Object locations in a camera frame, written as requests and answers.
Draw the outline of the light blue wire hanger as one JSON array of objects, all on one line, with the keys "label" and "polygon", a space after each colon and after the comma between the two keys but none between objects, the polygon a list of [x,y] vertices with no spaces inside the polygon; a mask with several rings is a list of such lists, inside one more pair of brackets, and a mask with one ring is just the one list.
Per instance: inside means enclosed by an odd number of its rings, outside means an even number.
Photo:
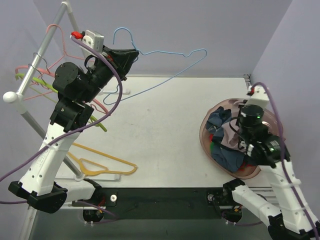
[{"label": "light blue wire hanger", "polygon": [[181,71],[179,71],[179,72],[177,72],[175,74],[171,74],[170,75],[169,73],[164,73],[164,74],[154,74],[154,75],[143,76],[143,78],[144,77],[146,77],[146,78],[165,78],[165,77],[167,77],[167,78],[165,80],[163,80],[162,82],[157,83],[156,85],[153,85],[153,86],[151,86],[149,88],[141,90],[141,91],[139,91],[137,93],[130,94],[127,97],[123,97],[120,100],[121,102],[123,102],[125,100],[132,99],[132,98],[137,97],[137,96],[140,96],[140,95],[142,95],[144,93],[147,93],[147,92],[149,92],[149,91],[151,91],[153,89],[156,89],[157,87],[160,87],[160,86],[164,85],[165,83],[169,82],[170,80],[173,80],[174,78],[177,78],[181,74],[185,73],[187,70],[191,69],[195,65],[201,63],[208,56],[208,51],[205,48],[193,49],[189,53],[176,52],[176,51],[165,51],[165,50],[159,50],[159,49],[148,51],[148,52],[143,52],[141,49],[139,49],[137,47],[132,31],[129,28],[124,27],[124,26],[118,27],[113,31],[113,35],[112,35],[112,44],[113,45],[116,42],[116,35],[120,31],[126,31],[129,34],[131,46],[135,50],[138,50],[139,54],[142,55],[143,57],[150,56],[150,55],[155,55],[155,54],[163,54],[163,55],[171,55],[171,56],[181,56],[181,57],[183,57],[185,59],[188,59],[195,53],[203,52],[203,56],[200,59],[194,61],[193,63],[188,65],[186,68],[182,69]]}]

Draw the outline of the pink wire hanger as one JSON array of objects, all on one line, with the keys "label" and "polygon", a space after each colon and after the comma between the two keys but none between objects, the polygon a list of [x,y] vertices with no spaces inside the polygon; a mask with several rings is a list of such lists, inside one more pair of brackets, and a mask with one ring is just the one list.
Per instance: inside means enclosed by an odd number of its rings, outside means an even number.
[{"label": "pink wire hanger", "polygon": [[[46,33],[53,27],[56,27],[57,29],[60,30],[61,32],[61,42],[62,42],[62,53],[63,55],[61,56],[61,58],[59,58],[56,62],[54,62],[50,67],[49,69],[51,69],[52,67],[54,67],[55,65],[57,65],[63,58],[65,57],[69,57],[69,58],[72,58],[72,59],[77,59],[77,60],[84,60],[85,58],[84,57],[79,57],[79,56],[75,56],[75,55],[70,55],[68,52],[67,52],[67,48],[66,48],[66,41],[65,41],[65,34],[64,34],[64,31],[62,30],[62,28],[58,25],[58,24],[50,24],[48,25],[48,27],[46,28]],[[50,90],[48,92],[40,92],[38,95],[34,95],[34,96],[31,96],[31,97],[27,97],[26,100],[31,100],[31,99],[35,99],[35,98],[38,98],[38,97],[45,97],[47,99],[49,99],[49,97],[47,97],[48,94],[51,94],[53,93],[54,91],[53,90]]]}]

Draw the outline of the lime green hanger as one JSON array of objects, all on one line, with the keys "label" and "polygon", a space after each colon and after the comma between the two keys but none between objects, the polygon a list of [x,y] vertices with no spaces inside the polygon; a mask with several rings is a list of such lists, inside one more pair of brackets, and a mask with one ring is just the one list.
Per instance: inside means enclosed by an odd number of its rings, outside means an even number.
[{"label": "lime green hanger", "polygon": [[[18,80],[18,79],[22,80],[24,76],[25,76],[24,73],[16,73],[14,75],[16,80]],[[41,85],[43,88],[48,89],[48,90],[50,90],[50,91],[52,91],[54,93],[58,92],[56,89],[53,88],[53,86],[51,84],[45,83],[42,79],[37,78],[37,77],[33,77],[32,78],[31,84],[29,85],[30,88],[31,88],[31,85]],[[107,114],[109,112],[108,109],[105,106],[103,106],[103,104],[101,102],[99,102],[97,99],[94,99],[90,103],[90,106],[95,111],[97,111],[99,113]],[[98,119],[95,116],[92,115],[89,118],[89,123],[96,122],[97,120]],[[107,128],[101,122],[97,123],[95,126],[101,128],[105,133],[108,131]]]}]

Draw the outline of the pink plastic hanger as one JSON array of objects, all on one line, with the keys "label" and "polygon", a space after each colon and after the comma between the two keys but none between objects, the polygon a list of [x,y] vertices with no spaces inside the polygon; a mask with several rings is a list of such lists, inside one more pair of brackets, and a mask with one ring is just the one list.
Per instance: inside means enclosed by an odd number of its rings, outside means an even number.
[{"label": "pink plastic hanger", "polygon": [[[15,68],[15,73],[18,74],[20,69],[28,69],[28,68],[29,68],[29,65],[17,66],[17,67]],[[54,77],[54,73],[53,73],[53,72],[50,72],[50,71],[45,70],[45,69],[43,69],[43,68],[40,68],[40,69],[39,69],[39,72],[40,72],[40,74],[45,74],[45,75]],[[107,108],[106,108],[101,102],[99,102],[98,100],[94,99],[94,100],[91,102],[91,104],[94,105],[95,109],[96,109],[98,112],[108,113]]]}]

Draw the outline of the yellow plastic hanger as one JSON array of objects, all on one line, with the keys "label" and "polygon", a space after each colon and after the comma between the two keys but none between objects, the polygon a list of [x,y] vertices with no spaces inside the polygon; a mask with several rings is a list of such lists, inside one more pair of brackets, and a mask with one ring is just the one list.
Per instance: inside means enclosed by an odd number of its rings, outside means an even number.
[{"label": "yellow plastic hanger", "polygon": [[[115,175],[123,175],[123,176],[128,176],[134,174],[138,170],[138,166],[132,162],[126,161],[124,159],[109,155],[105,152],[101,152],[99,150],[90,148],[88,146],[84,146],[79,143],[73,143],[73,147],[79,148],[81,150],[86,151],[87,153],[93,154],[95,157],[98,156],[98,160],[104,160],[104,162],[99,162],[96,160],[91,160],[87,159],[84,157],[77,157],[70,151],[67,153],[67,156],[70,157],[74,162],[76,162],[79,166],[80,171],[88,176],[88,177],[93,177],[93,176],[98,176],[102,174],[115,174]],[[110,169],[105,162],[118,162],[120,164],[126,165],[131,167],[130,170],[124,171],[124,170],[112,170]]]}]

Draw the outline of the green tank top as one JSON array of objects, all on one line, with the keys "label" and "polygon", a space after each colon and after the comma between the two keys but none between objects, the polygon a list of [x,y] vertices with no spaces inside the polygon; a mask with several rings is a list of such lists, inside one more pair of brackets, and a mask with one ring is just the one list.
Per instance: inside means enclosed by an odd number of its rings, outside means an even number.
[{"label": "green tank top", "polygon": [[210,144],[210,155],[212,156],[214,154],[215,151],[215,143],[211,142]]}]

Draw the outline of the mauve pink tank top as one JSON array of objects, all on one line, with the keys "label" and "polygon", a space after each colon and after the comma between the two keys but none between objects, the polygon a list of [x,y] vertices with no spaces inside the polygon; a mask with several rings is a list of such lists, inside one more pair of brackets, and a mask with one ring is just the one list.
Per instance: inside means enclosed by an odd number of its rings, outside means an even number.
[{"label": "mauve pink tank top", "polygon": [[221,126],[224,134],[221,144],[230,149],[239,151],[239,136],[232,130],[229,123],[230,122],[226,122]]}]

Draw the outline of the dark grey-blue tank top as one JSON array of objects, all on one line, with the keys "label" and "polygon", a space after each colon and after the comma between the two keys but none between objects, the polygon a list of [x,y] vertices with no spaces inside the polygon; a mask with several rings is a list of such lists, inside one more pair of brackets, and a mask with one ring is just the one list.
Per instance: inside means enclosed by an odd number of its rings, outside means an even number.
[{"label": "dark grey-blue tank top", "polygon": [[214,142],[214,154],[211,155],[211,157],[214,158],[220,166],[231,173],[234,173],[238,171],[240,167],[247,166],[249,160],[247,155],[243,152],[243,149],[240,147],[240,150],[234,150],[221,144],[224,137],[222,125],[230,122],[231,119],[232,111],[220,106],[209,115],[205,124],[205,129],[210,135],[213,134],[212,142]]}]

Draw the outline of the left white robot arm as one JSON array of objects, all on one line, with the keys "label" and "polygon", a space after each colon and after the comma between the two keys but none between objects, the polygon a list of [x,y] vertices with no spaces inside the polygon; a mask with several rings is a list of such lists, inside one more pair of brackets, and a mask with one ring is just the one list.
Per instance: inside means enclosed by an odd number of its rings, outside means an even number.
[{"label": "left white robot arm", "polygon": [[102,199],[102,188],[95,181],[58,183],[57,172],[72,143],[85,129],[94,109],[89,103],[116,77],[126,80],[139,52],[135,49],[110,49],[103,47],[102,54],[93,52],[92,66],[83,71],[72,62],[57,67],[53,88],[57,90],[58,102],[50,116],[47,132],[29,170],[19,180],[10,183],[8,190],[25,199],[36,210],[53,214],[66,202],[85,200],[95,206]]}]

